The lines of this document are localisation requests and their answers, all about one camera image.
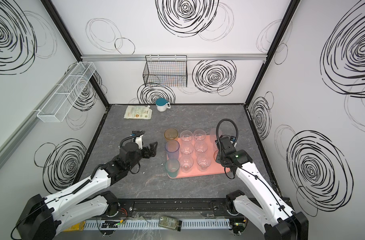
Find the blue glass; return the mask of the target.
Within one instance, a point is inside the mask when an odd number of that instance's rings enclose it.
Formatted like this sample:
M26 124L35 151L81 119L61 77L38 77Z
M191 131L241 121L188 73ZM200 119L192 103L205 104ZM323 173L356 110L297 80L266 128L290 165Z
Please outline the blue glass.
M168 159L178 159L179 158L179 148L180 144L176 140L170 140L165 144L165 150Z

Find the amber glass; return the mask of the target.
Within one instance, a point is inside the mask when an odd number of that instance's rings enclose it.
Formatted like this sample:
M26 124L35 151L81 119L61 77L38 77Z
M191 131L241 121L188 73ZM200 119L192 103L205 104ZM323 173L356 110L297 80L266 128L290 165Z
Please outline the amber glass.
M178 139L178 130L175 128L169 128L169 129L165 130L164 138L167 142L171 141L171 140L177 140Z

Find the frosted textured glass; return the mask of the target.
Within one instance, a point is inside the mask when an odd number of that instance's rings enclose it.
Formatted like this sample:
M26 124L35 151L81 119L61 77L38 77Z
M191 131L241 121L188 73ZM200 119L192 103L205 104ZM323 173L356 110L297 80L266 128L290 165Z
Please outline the frosted textured glass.
M210 130L209 139L210 139L210 142L211 142L212 144L214 144L214 143L215 143L215 141L217 140L217 137L216 137L216 128L212 128L212 129Z

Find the teal glass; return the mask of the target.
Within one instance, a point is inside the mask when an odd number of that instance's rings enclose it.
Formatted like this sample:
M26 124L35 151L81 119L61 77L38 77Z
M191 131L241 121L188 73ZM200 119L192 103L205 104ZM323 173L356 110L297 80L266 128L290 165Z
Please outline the teal glass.
M179 173L180 163L177 159L168 159L165 163L165 170L170 178L176 178Z

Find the pink tray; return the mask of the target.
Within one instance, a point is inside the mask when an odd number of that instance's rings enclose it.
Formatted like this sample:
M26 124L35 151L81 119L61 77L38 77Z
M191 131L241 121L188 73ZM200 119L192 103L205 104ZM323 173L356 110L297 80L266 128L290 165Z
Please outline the pink tray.
M193 148L192 153L187 155L187 160L181 160L181 158L184 158L182 150L186 149L186 147L182 147L181 145L187 144L187 142L180 138L178 138L177 141L180 145L178 158L179 167L175 168L170 163L165 163L165 170L169 178L178 179L217 175L228 173L230 171L229 169L224 170L221 164L215 161L217 150L214 147L214 142L210 140L210 137L206 137L204 140L208 146L207 150L204 153L199 153Z

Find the clear faceted glass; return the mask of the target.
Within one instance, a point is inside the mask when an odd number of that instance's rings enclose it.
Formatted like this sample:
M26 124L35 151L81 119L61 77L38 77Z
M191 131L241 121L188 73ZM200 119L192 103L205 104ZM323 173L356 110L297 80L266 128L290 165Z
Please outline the clear faceted glass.
M180 133L180 140L184 143L192 143L193 133L191 131L185 130Z

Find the clear tall glass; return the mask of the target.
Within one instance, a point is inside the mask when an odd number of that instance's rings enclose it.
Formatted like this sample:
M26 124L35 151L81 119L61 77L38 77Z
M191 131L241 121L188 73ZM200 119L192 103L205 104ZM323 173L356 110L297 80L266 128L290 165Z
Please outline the clear tall glass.
M194 161L190 155L183 155L180 159L180 168L184 173L188 173L192 170Z

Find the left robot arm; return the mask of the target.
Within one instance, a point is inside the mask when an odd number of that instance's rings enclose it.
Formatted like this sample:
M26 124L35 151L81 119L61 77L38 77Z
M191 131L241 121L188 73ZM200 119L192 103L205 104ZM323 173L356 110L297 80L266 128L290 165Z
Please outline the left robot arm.
M140 165L141 159L156 156L158 143L140 148L136 142L120 147L111 161L98 165L92 174L57 193L31 197L14 229L22 240L52 240L70 226L110 209L119 211L119 202L106 188L114 185Z

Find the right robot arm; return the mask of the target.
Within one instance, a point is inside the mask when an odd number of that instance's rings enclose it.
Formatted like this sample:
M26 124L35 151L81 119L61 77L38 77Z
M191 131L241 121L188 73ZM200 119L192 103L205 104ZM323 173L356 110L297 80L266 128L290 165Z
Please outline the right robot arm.
M228 210L241 214L263 233L266 240L307 240L309 222L272 189L245 150L236 150L229 137L216 140L218 159L249 188L257 203L245 194L227 195Z

